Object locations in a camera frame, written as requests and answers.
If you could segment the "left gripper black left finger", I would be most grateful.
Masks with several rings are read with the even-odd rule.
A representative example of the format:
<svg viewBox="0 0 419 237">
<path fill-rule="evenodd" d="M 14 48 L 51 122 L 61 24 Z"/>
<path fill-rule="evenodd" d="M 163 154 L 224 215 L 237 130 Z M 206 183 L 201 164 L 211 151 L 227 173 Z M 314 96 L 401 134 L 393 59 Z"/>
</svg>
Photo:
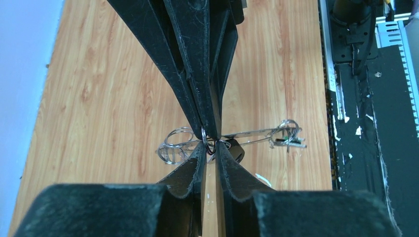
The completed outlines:
<svg viewBox="0 0 419 237">
<path fill-rule="evenodd" d="M 206 149 L 155 184 L 55 184 L 34 199 L 17 237 L 198 237 Z"/>
</svg>

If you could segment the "key with black tag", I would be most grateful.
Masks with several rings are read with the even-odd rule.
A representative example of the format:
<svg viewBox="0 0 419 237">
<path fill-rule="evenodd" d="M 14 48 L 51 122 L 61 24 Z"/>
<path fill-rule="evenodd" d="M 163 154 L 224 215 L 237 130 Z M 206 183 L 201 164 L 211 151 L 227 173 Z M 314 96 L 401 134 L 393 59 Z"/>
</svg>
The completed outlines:
<svg viewBox="0 0 419 237">
<path fill-rule="evenodd" d="M 230 144 L 230 148 L 228 150 L 229 150 L 230 154 L 232 155 L 233 159 L 237 163 L 240 163 L 245 156 L 244 149 L 239 144 L 239 142 L 235 139 L 228 139 L 226 141 Z"/>
</svg>

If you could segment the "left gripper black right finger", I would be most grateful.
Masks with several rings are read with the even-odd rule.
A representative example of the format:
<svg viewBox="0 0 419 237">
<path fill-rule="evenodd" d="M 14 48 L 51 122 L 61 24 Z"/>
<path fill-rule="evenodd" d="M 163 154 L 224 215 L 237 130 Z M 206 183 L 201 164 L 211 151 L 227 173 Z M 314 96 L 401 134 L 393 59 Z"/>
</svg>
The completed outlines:
<svg viewBox="0 0 419 237">
<path fill-rule="evenodd" d="M 277 191 L 217 142 L 221 237 L 397 237 L 385 205 L 369 192 Z"/>
</svg>

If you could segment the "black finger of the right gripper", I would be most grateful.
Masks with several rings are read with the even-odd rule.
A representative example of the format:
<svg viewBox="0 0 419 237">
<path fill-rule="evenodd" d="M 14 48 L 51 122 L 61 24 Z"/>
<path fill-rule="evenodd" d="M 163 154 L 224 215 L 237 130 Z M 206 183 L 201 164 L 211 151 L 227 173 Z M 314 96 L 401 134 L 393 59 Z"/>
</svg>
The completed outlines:
<svg viewBox="0 0 419 237">
<path fill-rule="evenodd" d="M 111 7 L 128 26 L 172 88 L 193 132 L 202 124 L 193 98 L 174 27 L 163 0 L 111 0 Z"/>
<path fill-rule="evenodd" d="M 182 59 L 184 74 L 172 88 L 199 139 L 220 139 L 222 101 L 244 21 L 241 0 L 164 2 Z"/>
</svg>

